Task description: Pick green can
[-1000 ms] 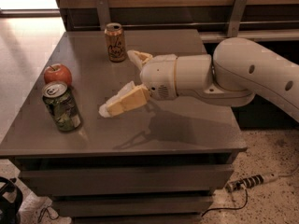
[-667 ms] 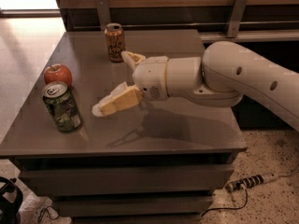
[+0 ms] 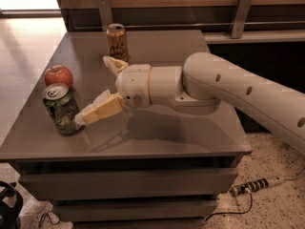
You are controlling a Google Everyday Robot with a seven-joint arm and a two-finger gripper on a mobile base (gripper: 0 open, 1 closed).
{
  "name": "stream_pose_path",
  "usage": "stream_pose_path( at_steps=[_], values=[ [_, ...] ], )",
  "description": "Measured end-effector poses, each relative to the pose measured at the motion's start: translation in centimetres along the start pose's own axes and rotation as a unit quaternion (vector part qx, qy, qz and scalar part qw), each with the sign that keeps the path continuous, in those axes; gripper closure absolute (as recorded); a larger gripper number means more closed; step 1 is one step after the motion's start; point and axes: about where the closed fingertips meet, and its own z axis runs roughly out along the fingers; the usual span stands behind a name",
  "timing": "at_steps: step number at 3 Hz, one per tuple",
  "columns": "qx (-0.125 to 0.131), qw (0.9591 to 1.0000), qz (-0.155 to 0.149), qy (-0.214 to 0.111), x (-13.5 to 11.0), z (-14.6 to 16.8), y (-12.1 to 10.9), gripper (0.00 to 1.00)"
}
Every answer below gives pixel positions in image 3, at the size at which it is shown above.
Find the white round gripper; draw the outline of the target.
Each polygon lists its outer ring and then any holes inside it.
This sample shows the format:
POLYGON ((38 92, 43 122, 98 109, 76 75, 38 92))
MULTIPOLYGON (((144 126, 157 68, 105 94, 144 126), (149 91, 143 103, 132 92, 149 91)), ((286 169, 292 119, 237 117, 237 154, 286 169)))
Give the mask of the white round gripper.
POLYGON ((117 77, 118 93, 106 90, 92 104, 74 117, 78 125, 89 125, 101 119, 121 113, 126 103, 132 108, 147 108, 151 105, 149 86, 152 67, 148 64, 130 65, 119 59, 104 56, 105 66, 117 77))

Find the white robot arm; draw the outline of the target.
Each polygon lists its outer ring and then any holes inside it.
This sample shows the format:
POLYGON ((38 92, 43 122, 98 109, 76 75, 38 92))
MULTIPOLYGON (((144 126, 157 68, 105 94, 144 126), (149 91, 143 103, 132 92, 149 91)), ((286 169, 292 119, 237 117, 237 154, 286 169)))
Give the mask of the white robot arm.
POLYGON ((305 94, 250 73, 209 52, 190 55, 182 66, 130 65, 103 58, 115 76, 105 91, 74 118, 89 125, 126 107, 165 105, 180 113, 208 115, 225 101, 305 154, 305 94))

